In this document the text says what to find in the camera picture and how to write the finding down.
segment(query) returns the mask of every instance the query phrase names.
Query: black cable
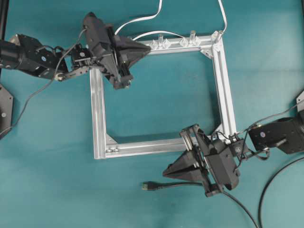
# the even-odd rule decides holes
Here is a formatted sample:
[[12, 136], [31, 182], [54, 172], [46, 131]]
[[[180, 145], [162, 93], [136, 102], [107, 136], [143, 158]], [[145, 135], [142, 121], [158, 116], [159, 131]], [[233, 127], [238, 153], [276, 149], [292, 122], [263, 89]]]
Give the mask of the black cable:
[[300, 162], [304, 160], [304, 157], [302, 158], [299, 158], [295, 161], [292, 161], [291, 163], [287, 164], [286, 166], [282, 167], [281, 169], [279, 169], [279, 171], [277, 171], [266, 183], [263, 191], [262, 191], [262, 194], [261, 194], [261, 197], [260, 197], [260, 201], [259, 201], [259, 204], [258, 204], [258, 222], [260, 224], [260, 227], [263, 228], [263, 223], [262, 223], [262, 206], [263, 206], [263, 201], [264, 201], [264, 196], [265, 196], [265, 193], [269, 187], [269, 185], [271, 184], [271, 182], [274, 180], [274, 178], [280, 174], [282, 171], [284, 171], [285, 169], [287, 169], [288, 167], [291, 167], [292, 165]]
[[289, 111], [291, 111], [292, 109], [296, 108], [298, 105], [300, 105], [300, 104], [303, 103], [303, 102], [304, 102], [304, 100], [300, 101], [299, 103], [295, 104], [294, 106], [288, 108], [287, 110], [285, 110], [285, 111], [283, 111], [283, 112], [281, 112], [281, 113], [273, 114], [273, 115], [264, 117], [264, 118], [262, 118], [262, 119], [260, 119], [260, 120], [258, 120], [258, 121], [255, 121], [255, 122], [254, 122], [253, 124], [251, 124], [248, 128], [246, 128], [246, 129], [244, 129], [244, 130], [238, 132], [237, 134], [241, 134], [241, 133], [244, 133], [244, 132], [246, 132], [246, 134], [245, 134], [245, 138], [244, 138], [244, 142], [243, 142], [243, 146], [242, 146], [242, 150], [241, 150], [240, 160], [239, 160], [239, 163], [238, 163], [237, 167], [235, 168], [235, 170], [238, 169], [238, 168], [241, 166], [241, 163], [242, 163], [242, 161], [243, 161], [243, 157], [244, 157], [244, 156], [243, 156], [243, 155], [244, 155], [244, 147], [245, 147], [245, 142], [246, 142], [246, 139], [247, 139], [247, 136], [248, 136], [248, 131], [250, 131], [250, 129], [251, 129], [253, 126], [255, 126], [257, 123], [262, 122], [262, 121], [265, 121], [265, 120], [268, 120], [268, 119], [273, 118], [273, 117], [276, 117], [276, 116], [283, 115], [283, 114], [285, 114], [285, 113], [288, 113]]
[[[165, 188], [172, 188], [172, 187], [180, 187], [180, 186], [203, 186], [202, 183], [198, 182], [173, 182], [173, 183], [157, 183], [153, 181], [144, 182], [142, 184], [143, 190], [159, 190], [159, 189], [165, 189]], [[240, 202], [238, 199], [236, 199], [234, 196], [230, 195], [229, 193], [223, 191], [223, 194], [232, 200], [234, 200], [250, 217], [256, 228], [259, 228], [257, 225], [257, 222], [254, 220], [253, 216], [249, 212], [249, 210]]]
[[249, 212], [249, 210], [240, 202], [238, 201], [237, 198], [235, 198], [234, 196], [230, 195], [228, 192], [223, 191], [223, 194], [229, 198], [231, 198], [233, 201], [235, 201], [250, 217], [251, 221], [253, 222], [253, 224], [255, 225], [256, 228], [259, 228], [257, 225], [257, 222], [255, 221], [255, 219], [253, 218], [253, 216], [251, 215], [251, 213]]
[[211, 141], [213, 141], [213, 136], [214, 136], [215, 134], [219, 134], [219, 133], [220, 133], [225, 139], [230, 140], [226, 135], [224, 135], [223, 132], [221, 132], [221, 131], [215, 131], [214, 133], [211, 134]]
[[148, 181], [142, 183], [142, 190], [147, 191], [155, 191], [159, 189], [166, 189], [166, 188], [173, 188], [173, 187], [179, 187], [179, 186], [203, 186], [201, 183], [198, 182], [172, 182], [172, 183], [157, 183], [154, 181]]
[[22, 117], [22, 115], [23, 115], [23, 113], [24, 113], [24, 111], [25, 111], [25, 109], [26, 109], [26, 107], [27, 107], [28, 102], [30, 101], [30, 99], [31, 99], [32, 97], [34, 97], [35, 95], [39, 94], [40, 92], [42, 92], [43, 90], [45, 90], [47, 87], [49, 87], [49, 86], [53, 83], [53, 81], [55, 80], [56, 73], [57, 73], [57, 71], [58, 71], [58, 68], [59, 68], [59, 65], [60, 65], [61, 61], [62, 61], [62, 60], [65, 58], [65, 56], [66, 56], [66, 55], [67, 55], [67, 54], [68, 54], [68, 53], [69, 53], [69, 52], [70, 52], [70, 51], [79, 43], [79, 41], [80, 41], [80, 39], [81, 39], [81, 36], [82, 36], [82, 34], [84, 33], [84, 31], [86, 31], [86, 29], [82, 30], [82, 31], [79, 33], [77, 42], [76, 42], [75, 44], [73, 44], [72, 47], [70, 47], [69, 50], [68, 50], [65, 54], [63, 54], [62, 57], [59, 59], [58, 64], [57, 64], [56, 69], [55, 69], [55, 72], [54, 72], [54, 76], [52, 77], [52, 79], [51, 79], [48, 83], [46, 83], [42, 88], [40, 88], [39, 90], [35, 91], [34, 93], [32, 93], [31, 95], [28, 96], [28, 98], [27, 98], [26, 101], [25, 101], [25, 104], [23, 105], [23, 108], [22, 108], [21, 113], [19, 114], [19, 117], [17, 118], [17, 121], [16, 121], [14, 124], [12, 124], [10, 127], [7, 127], [7, 128], [4, 129], [2, 132], [0, 132], [0, 135], [2, 135], [2, 134], [5, 133], [6, 131], [8, 131], [8, 130], [12, 129], [13, 127], [15, 127], [15, 126], [18, 124], [20, 118]]

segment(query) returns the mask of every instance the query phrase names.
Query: metal bracket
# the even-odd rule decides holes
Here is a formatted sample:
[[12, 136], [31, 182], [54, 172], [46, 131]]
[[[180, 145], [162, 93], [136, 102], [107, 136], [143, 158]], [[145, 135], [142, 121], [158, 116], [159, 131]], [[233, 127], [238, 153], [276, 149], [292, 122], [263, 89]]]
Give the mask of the metal bracket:
[[[296, 103], [298, 104], [299, 102], [301, 102], [304, 99], [304, 91], [296, 98]], [[297, 107], [298, 112], [304, 110], [304, 102], [300, 103]]]
[[[11, 126], [14, 97], [0, 84], [0, 132]], [[0, 135], [3, 138], [10, 130]]]
[[[192, 31], [188, 38], [168, 39], [164, 39], [160, 34], [158, 40], [141, 43], [152, 48], [149, 55], [200, 51], [212, 60], [221, 118], [221, 125], [217, 129], [221, 130], [225, 136], [229, 136], [237, 131], [224, 45], [222, 38], [217, 41], [218, 33], [215, 31], [209, 36], [196, 36], [195, 31]], [[106, 133], [104, 85], [102, 74], [98, 69], [90, 70], [90, 84], [95, 159], [176, 152], [186, 149], [182, 138], [123, 144], [116, 142]]]

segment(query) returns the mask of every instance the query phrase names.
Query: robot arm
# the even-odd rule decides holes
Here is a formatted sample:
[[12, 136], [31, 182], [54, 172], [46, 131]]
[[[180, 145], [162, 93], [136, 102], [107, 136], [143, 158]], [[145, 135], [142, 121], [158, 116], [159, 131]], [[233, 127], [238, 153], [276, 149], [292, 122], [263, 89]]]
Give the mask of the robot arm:
[[0, 40], [0, 68], [16, 69], [26, 74], [46, 79], [64, 81], [98, 68], [113, 84], [115, 89], [130, 85], [133, 76], [129, 68], [145, 57], [151, 50], [149, 46], [126, 37], [115, 35], [111, 25], [105, 25], [94, 13], [86, 15], [83, 28], [88, 48], [80, 44], [71, 51], [72, 70], [65, 61], [56, 66], [64, 50], [47, 50], [37, 39], [16, 34], [9, 42]]

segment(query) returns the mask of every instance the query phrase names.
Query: cable connector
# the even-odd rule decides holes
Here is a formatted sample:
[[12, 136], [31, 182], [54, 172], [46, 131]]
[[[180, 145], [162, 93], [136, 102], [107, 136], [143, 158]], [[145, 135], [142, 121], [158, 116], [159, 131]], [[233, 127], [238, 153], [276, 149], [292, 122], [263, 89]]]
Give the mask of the cable connector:
[[148, 182], [142, 183], [142, 190], [155, 191], [155, 190], [158, 190], [161, 188], [162, 188], [162, 185], [157, 182], [148, 181]]

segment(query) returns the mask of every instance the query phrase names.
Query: metal plate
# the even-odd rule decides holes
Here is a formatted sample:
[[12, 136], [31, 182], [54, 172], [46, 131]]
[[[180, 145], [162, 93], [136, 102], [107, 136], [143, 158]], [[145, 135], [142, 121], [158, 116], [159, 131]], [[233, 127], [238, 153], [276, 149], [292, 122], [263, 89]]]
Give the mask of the metal plate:
[[[0, 84], [0, 132], [10, 127], [14, 97]], [[10, 130], [0, 135], [3, 138]]]

